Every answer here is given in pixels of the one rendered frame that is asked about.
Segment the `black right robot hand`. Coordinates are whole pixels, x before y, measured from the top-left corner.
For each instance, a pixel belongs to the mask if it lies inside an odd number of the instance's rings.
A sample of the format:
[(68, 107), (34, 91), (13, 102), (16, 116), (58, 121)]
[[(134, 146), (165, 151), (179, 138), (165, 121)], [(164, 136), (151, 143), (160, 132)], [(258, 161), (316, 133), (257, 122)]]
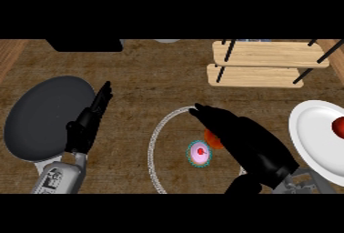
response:
[(276, 188), (300, 167), (289, 149), (269, 130), (248, 117), (229, 110), (195, 104), (189, 109), (205, 128), (220, 139), (232, 157), (247, 171), (232, 182), (225, 194), (248, 195), (261, 186)]

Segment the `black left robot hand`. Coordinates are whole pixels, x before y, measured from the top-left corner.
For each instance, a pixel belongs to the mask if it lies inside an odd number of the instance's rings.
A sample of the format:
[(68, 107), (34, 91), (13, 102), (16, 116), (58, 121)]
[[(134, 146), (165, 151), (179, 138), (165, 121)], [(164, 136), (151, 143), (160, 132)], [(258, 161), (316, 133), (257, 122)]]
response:
[(65, 151), (70, 153), (87, 154), (95, 144), (98, 136), (98, 128), (103, 117), (108, 104), (112, 99), (111, 82), (106, 82), (98, 91), (98, 95), (92, 106), (87, 107), (75, 121), (70, 121), (67, 125), (68, 142)]

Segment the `pink cupcake with cherry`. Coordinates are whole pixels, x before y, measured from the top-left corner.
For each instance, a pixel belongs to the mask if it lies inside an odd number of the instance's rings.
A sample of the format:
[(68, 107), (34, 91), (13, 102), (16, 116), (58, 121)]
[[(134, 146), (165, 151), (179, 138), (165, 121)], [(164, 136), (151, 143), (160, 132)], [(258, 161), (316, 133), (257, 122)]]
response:
[(188, 146), (188, 162), (194, 167), (207, 167), (213, 158), (213, 151), (207, 143), (201, 140), (191, 142)]

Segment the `round brown placemat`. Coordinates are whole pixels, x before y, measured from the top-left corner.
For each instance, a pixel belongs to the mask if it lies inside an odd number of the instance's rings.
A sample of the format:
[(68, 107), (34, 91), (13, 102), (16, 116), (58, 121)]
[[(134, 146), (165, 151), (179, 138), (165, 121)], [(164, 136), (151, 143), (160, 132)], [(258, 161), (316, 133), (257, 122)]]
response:
[[(210, 147), (205, 127), (185, 106), (157, 124), (148, 146), (148, 172), (158, 194), (223, 194), (244, 170), (225, 148)], [(191, 147), (204, 144), (210, 155), (198, 165)]]

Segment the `wooden tiered shelf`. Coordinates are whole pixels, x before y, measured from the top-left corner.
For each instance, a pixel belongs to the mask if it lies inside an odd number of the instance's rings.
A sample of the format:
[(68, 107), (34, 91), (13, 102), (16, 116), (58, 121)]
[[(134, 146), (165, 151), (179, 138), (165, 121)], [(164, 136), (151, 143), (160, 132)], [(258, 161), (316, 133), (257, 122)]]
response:
[(306, 42), (213, 43), (214, 64), (207, 66), (208, 84), (225, 87), (301, 88), (315, 69), (326, 68), (344, 39)]

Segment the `orange fruit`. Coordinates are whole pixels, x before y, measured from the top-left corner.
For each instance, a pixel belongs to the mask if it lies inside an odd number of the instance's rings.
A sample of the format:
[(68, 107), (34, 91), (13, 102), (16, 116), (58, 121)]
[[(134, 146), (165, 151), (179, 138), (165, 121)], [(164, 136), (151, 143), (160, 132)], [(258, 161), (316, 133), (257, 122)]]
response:
[(204, 140), (213, 149), (223, 148), (219, 137), (213, 134), (213, 132), (208, 129), (204, 130)]

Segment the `dark grey frying pan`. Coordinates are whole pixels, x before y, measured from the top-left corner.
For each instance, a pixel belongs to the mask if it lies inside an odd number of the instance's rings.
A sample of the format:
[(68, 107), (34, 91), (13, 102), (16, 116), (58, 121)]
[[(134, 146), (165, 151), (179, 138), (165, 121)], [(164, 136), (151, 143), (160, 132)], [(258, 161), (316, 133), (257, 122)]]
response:
[(67, 124), (92, 105), (96, 93), (75, 76), (59, 76), (38, 83), (15, 103), (5, 124), (10, 154), (37, 163), (65, 152)]

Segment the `white plate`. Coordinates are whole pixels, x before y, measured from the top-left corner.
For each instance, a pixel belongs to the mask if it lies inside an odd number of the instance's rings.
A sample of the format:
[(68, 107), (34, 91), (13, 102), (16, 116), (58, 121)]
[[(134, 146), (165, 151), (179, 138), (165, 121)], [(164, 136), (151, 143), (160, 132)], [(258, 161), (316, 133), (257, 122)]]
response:
[(344, 187), (344, 138), (332, 130), (332, 123), (341, 117), (341, 106), (307, 100), (292, 109), (289, 134), (309, 167), (328, 181)]

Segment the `red apple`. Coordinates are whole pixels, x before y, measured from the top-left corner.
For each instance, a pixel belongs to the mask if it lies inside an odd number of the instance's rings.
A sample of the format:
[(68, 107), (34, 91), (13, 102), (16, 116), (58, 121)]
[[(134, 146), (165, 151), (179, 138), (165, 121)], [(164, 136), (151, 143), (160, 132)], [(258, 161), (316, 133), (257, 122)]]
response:
[(332, 122), (332, 131), (344, 139), (344, 116)]

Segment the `black appliance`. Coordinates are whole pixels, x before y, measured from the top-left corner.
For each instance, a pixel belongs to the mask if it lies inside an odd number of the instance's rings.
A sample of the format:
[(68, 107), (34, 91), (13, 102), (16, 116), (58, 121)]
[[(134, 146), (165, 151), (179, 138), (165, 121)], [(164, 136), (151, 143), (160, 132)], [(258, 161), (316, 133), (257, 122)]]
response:
[(58, 52), (121, 52), (121, 39), (49, 39), (50, 46)]

